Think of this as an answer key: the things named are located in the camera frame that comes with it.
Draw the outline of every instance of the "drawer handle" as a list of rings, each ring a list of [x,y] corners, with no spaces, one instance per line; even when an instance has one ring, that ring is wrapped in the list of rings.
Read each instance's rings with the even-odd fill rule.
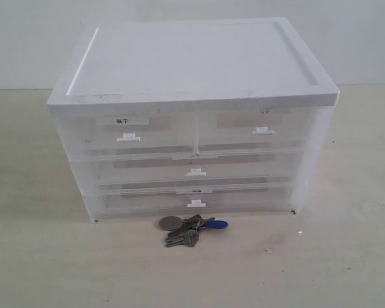
[[[187,207],[206,207],[205,203],[201,203],[201,199],[191,200],[191,203],[187,204]]]
[[[140,137],[136,137],[134,133],[124,133],[121,138],[117,138],[117,142],[128,142],[128,141],[140,141]]]
[[[263,127],[256,127],[255,130],[252,132],[253,135],[273,135],[273,130],[268,130],[267,126]]]
[[[207,173],[201,171],[201,168],[193,169],[191,168],[190,172],[186,173],[185,176],[207,176]]]

